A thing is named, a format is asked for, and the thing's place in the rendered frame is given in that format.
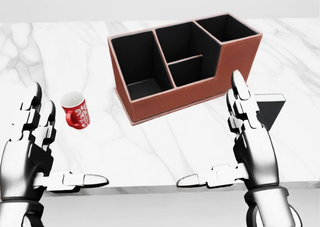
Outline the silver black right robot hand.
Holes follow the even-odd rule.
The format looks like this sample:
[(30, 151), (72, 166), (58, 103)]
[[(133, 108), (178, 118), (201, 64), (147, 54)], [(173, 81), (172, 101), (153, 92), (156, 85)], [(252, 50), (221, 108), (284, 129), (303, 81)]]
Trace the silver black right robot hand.
[(231, 89), (226, 93), (228, 126), (236, 135), (233, 153), (235, 168), (215, 165), (210, 171), (185, 176), (177, 181), (179, 188), (207, 186), (219, 188), (242, 180), (248, 190), (279, 185), (275, 150), (266, 126), (258, 120), (259, 106), (241, 72), (231, 75)]

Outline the red white patterned mug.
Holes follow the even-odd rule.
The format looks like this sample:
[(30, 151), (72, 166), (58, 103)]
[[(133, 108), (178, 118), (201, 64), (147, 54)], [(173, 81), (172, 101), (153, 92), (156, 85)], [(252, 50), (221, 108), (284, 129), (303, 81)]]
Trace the red white patterned mug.
[(86, 100), (81, 92), (66, 93), (61, 98), (60, 105), (65, 112), (65, 120), (70, 127), (82, 130), (90, 124)]

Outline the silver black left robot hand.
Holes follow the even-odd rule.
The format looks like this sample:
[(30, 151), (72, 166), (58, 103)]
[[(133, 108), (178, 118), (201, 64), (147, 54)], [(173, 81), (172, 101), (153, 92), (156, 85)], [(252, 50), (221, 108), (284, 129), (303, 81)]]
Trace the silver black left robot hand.
[(50, 144), (55, 141), (55, 104), (42, 105), (42, 88), (34, 81), (26, 91), (12, 123), (0, 163), (0, 194), (3, 201), (39, 201), (44, 191), (76, 193), (82, 188), (109, 184), (101, 175), (74, 174), (52, 170), (54, 158)]

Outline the red-brown desk caddy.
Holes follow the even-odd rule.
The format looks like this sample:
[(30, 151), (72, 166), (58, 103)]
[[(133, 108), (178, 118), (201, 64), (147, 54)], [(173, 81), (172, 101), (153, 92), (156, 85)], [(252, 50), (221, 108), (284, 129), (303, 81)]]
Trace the red-brown desk caddy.
[(225, 94), (247, 79), (262, 33), (231, 13), (110, 36), (115, 91), (132, 125)]

